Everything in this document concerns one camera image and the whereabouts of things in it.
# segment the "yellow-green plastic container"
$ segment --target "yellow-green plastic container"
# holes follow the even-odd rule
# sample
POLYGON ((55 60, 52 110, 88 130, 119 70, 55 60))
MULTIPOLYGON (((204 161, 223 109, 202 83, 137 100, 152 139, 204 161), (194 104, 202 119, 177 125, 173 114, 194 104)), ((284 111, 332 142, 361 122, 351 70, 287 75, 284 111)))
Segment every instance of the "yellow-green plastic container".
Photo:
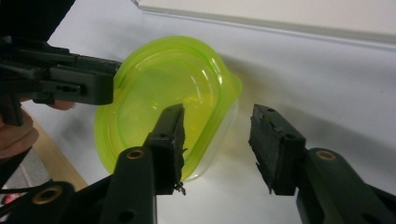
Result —
POLYGON ((133 52, 114 78, 114 102, 98 106, 95 116, 95 144, 105 168, 112 173, 124 149, 143 145, 163 109, 183 104, 188 150, 182 179, 201 174, 236 115, 242 89, 220 56, 197 39, 170 36, 133 52))

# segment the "metal screw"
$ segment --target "metal screw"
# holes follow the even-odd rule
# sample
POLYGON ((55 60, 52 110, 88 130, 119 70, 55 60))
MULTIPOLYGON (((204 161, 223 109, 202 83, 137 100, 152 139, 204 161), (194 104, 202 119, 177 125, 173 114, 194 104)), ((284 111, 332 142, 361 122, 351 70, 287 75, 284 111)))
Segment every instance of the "metal screw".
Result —
POLYGON ((137 160, 144 156, 145 156, 145 152, 140 149, 130 151, 126 154, 126 157, 130 160, 137 160))
POLYGON ((50 203, 61 196, 63 192, 60 186, 51 186, 38 192, 33 198, 33 203, 35 204, 45 204, 50 203))
POLYGON ((329 151, 317 151, 317 156, 325 161, 335 161, 337 157, 329 151))

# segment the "translucent plastic container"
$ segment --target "translucent plastic container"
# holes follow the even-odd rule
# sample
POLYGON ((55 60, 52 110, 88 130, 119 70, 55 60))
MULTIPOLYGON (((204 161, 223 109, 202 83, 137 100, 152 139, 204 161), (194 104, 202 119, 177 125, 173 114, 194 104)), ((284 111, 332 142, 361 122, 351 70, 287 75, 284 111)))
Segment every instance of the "translucent plastic container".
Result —
POLYGON ((95 144, 102 164, 112 173, 124 149, 143 145, 163 109, 183 104, 182 179, 200 175, 219 152, 241 90, 239 78, 205 43, 186 36, 148 43, 115 75, 113 104, 97 108, 95 144))

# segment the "hand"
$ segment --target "hand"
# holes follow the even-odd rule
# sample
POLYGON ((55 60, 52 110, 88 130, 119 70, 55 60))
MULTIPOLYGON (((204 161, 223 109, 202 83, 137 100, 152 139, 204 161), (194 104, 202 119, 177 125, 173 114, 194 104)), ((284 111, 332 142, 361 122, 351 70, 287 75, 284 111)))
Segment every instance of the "hand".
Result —
MULTIPOLYGON (((60 110, 68 110, 74 107, 74 103, 56 101, 50 107, 60 110)), ((33 127, 32 118, 22 110, 23 125, 21 127, 8 125, 0 116, 0 159, 9 158, 29 149, 38 139, 38 131, 33 127)))

